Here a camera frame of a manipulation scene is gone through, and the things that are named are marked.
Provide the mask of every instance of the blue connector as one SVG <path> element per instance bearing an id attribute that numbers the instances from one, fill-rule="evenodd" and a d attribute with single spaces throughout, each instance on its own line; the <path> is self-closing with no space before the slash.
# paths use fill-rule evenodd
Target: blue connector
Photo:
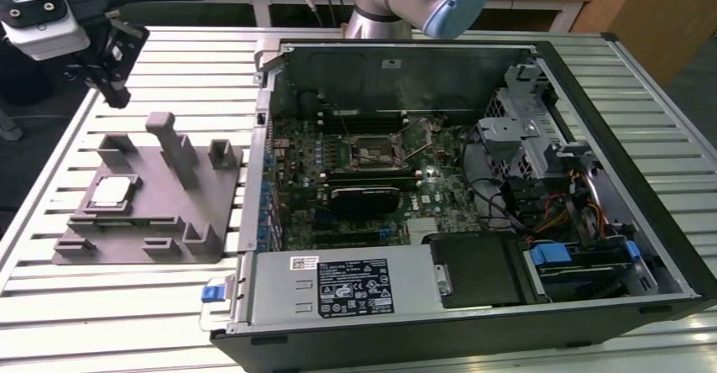
<path id="1" fill-rule="evenodd" d="M 628 240 L 625 242 L 625 248 L 628 249 L 629 258 L 632 258 L 633 261 L 639 260 L 640 257 L 643 256 L 643 253 L 640 252 L 640 249 L 637 248 L 636 242 L 632 240 Z"/>
<path id="2" fill-rule="evenodd" d="M 202 302 L 203 303 L 216 303 L 224 302 L 224 285 L 218 286 L 204 286 L 202 289 Z"/>
<path id="3" fill-rule="evenodd" d="M 379 230 L 379 237 L 381 240 L 387 240 L 389 235 L 393 233 L 393 228 L 385 228 Z"/>
<path id="4" fill-rule="evenodd" d="M 260 227 L 258 229 L 258 240 L 266 241 L 270 238 L 270 229 L 266 227 Z"/>
<path id="5" fill-rule="evenodd" d="M 561 243 L 539 244 L 531 250 L 535 265 L 567 263 L 573 260 L 568 248 Z"/>

